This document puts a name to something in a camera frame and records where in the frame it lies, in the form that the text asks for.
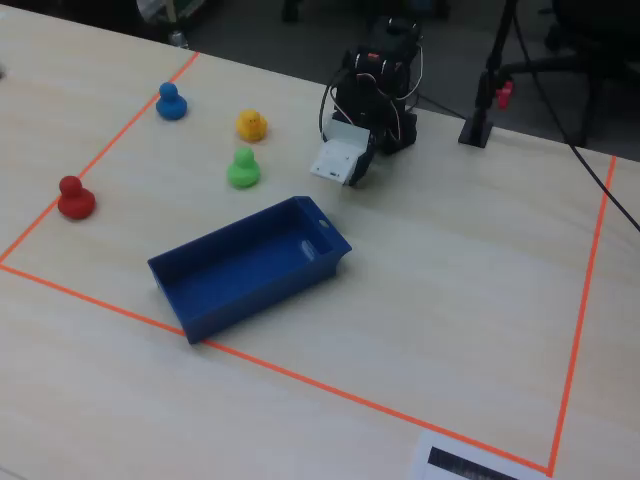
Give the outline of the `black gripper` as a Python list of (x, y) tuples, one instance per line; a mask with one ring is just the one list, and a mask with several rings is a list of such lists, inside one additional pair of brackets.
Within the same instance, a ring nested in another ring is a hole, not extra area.
[[(372, 75), (346, 75), (331, 87), (331, 99), (333, 119), (368, 129), (374, 134), (401, 135), (399, 110), (394, 100), (378, 87)], [(348, 186), (356, 186), (364, 177), (375, 151), (375, 144), (369, 143), (356, 161)]]

